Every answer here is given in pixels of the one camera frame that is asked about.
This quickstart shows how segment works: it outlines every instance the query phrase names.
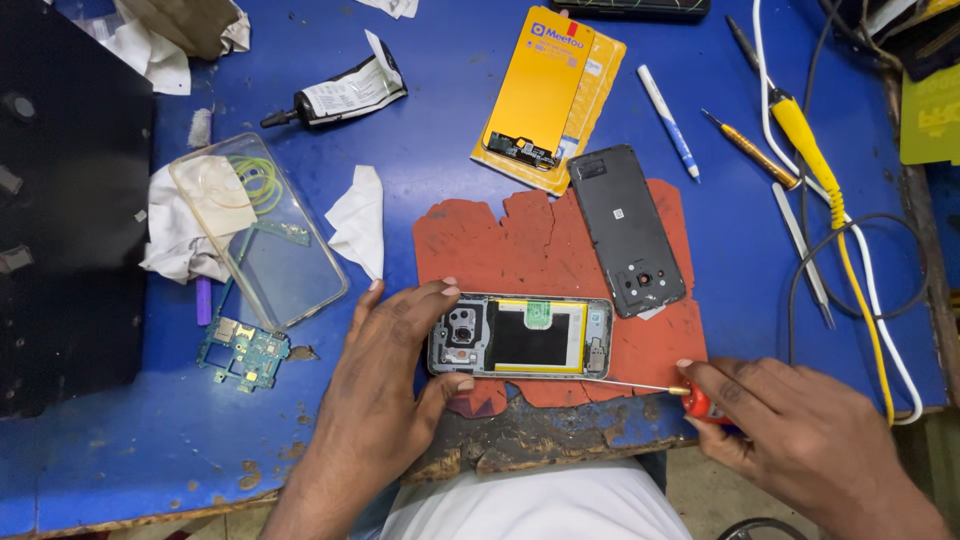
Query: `black back cover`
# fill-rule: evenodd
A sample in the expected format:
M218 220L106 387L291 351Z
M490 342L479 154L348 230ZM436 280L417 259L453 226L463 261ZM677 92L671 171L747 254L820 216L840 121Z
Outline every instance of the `black back cover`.
M584 154L566 168L616 312L632 317L683 298L684 276L634 149L621 144Z

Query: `gold screwdriver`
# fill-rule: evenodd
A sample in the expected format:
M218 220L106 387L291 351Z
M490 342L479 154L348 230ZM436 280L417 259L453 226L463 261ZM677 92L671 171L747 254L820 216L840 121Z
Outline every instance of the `gold screwdriver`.
M720 120L717 120L706 110L701 110L707 116L707 118L709 118L714 124L717 125L718 128L720 128L720 132L723 133L726 138L738 146L740 150L744 152L744 154L753 158L754 161L759 163L761 167L772 174L774 178L777 179L777 182L783 184L783 187L786 187L787 189L793 189L797 184L800 183L800 181L797 180L797 178L790 174L786 169L777 165L770 158L767 158L766 155L760 152L760 149L757 148L753 142L750 142L747 137L741 135L739 131L727 124L724 124Z

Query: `transparent silicone case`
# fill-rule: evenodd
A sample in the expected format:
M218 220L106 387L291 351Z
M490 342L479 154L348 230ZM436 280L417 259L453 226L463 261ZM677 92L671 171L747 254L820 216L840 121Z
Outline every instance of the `transparent silicone case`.
M347 292L343 271L257 134L175 160L170 176L266 330L289 328Z

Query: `white tissue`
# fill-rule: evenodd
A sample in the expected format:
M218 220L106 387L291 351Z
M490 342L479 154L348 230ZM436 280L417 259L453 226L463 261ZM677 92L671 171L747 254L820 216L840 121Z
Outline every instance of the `white tissue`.
M390 16L393 16L393 14L390 13L389 7L388 7L388 8L385 8L385 7L383 7L383 6L377 5L377 4L374 2L374 0L357 0L357 2L360 2L361 4L366 4L366 5L370 6L371 8L378 8L378 9L380 9L380 10L383 10L384 12L387 12L387 14L389 14ZM419 3L420 3L420 0L411 0L410 5L407 6L407 8L406 8L405 10L403 10L402 15L405 16L405 17L414 18L414 16L417 15L417 4L419 4Z
M197 194L199 176L205 176L213 189L221 185L240 183L236 173L229 167L226 158L202 156L183 163L178 169L178 178L188 191L194 194L198 211L204 222L216 236L222 248L229 245L233 235L244 231L256 216L251 207L240 209L224 208L205 204L208 198ZM238 190L238 201L248 200L242 189ZM230 273L227 266L217 255L217 250L207 237L204 228L197 221L193 211L187 205L180 190L170 176L170 166L165 165L150 177L150 207L148 211L150 243L146 247L146 257L140 266L157 272L165 278L186 283L197 276L208 276L219 282L225 282ZM236 206L237 201L224 199Z
M250 51L250 19L247 17L246 12L241 10L240 6L237 6L236 2L230 0L230 4L233 4L240 18L235 23L227 26L224 32L220 34L220 42L224 44L224 48L220 51L220 56L230 52L230 48L238 53Z
M154 92L190 95L190 67L183 49L139 20L121 26L101 43L153 83Z
M337 230L330 249L383 279L383 183L373 167L353 169L353 185L324 217Z

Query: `hand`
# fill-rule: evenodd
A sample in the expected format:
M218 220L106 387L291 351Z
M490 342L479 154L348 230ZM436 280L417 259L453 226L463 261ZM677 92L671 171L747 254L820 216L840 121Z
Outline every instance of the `hand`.
M456 282L404 289L378 306L384 285L376 280L360 297L313 440L261 538L345 537L364 506L427 449L446 402L474 384L448 373L413 394L423 339L460 299Z
M707 457L841 539L951 538L873 403L846 384L773 358L677 366L750 437L687 418Z

